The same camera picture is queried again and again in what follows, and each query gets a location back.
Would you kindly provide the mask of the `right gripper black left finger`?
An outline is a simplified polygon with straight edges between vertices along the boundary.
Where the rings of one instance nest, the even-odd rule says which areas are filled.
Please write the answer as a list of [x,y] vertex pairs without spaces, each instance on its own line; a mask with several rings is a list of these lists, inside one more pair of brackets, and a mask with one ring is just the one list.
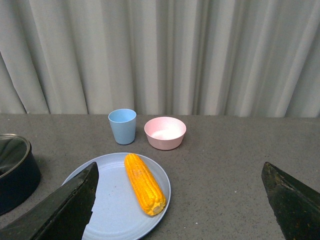
[[98,165],[89,164],[30,211],[0,230],[2,240],[80,240],[93,214]]

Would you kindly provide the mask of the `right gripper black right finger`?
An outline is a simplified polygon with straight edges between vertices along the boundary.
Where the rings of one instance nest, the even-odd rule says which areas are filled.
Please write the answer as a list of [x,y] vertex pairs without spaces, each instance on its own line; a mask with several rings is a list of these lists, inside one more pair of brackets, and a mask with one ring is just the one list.
[[261,179],[268,202],[286,240],[320,238],[320,193],[265,162]]

